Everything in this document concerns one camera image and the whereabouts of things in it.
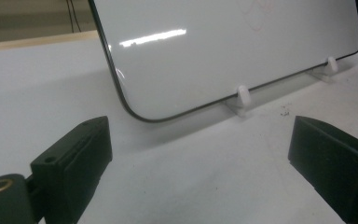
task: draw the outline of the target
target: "white plastic support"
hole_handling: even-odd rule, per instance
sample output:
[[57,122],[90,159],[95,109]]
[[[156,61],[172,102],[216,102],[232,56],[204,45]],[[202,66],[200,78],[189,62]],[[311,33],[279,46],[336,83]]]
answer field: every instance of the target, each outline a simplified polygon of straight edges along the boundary
[[309,70],[307,73],[313,75],[324,82],[331,82],[331,76],[338,72],[337,60],[328,57],[326,66],[319,66]]
[[245,86],[239,86],[237,94],[237,97],[226,100],[226,105],[239,117],[243,118],[252,103],[251,93]]

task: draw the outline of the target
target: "black holder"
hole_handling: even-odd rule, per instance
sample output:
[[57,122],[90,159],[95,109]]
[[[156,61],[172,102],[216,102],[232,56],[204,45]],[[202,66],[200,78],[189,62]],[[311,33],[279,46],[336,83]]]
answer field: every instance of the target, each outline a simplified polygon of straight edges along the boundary
[[358,139],[319,121],[296,117],[291,164],[346,223],[358,223]]
[[77,223],[111,160],[108,118],[77,125],[31,163],[27,179],[0,176],[0,224]]

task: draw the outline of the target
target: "black cable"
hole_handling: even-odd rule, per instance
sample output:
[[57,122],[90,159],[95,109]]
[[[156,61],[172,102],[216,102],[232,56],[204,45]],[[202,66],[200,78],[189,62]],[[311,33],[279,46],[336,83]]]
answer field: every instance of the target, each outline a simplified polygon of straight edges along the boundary
[[66,0],[66,5],[68,6],[69,20],[71,20],[72,33],[74,33],[74,23],[72,22],[71,8],[69,8],[69,0]]
[[71,0],[71,5],[72,5],[72,10],[74,11],[74,16],[75,16],[75,21],[76,21],[77,28],[79,29],[79,32],[81,32],[80,26],[79,26],[79,22],[77,21],[77,16],[76,16],[76,11],[75,11],[75,7],[74,7],[74,2],[73,2],[72,0]]

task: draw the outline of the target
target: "white stand peg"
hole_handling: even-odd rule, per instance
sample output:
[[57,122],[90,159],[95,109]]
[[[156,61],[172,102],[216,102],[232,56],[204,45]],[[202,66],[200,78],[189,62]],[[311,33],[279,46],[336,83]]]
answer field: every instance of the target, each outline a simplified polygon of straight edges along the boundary
[[226,105],[239,117],[243,118],[252,103],[251,94],[245,86],[239,86],[237,94],[237,97],[226,100]]
[[327,59],[326,66],[319,66],[307,72],[310,75],[313,75],[324,82],[330,82],[331,76],[338,72],[337,60],[334,57],[329,57]]

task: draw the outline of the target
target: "white table surface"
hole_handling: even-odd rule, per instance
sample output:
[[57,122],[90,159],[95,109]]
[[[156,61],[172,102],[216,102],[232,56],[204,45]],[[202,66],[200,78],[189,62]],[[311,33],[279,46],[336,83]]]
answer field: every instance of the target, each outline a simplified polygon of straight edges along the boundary
[[358,54],[339,64],[333,83],[299,75],[289,94],[255,92],[246,119],[220,104],[150,124],[121,106],[98,39],[0,50],[0,175],[30,175],[106,115],[114,158],[79,223],[343,223],[287,160],[296,115],[358,138]]

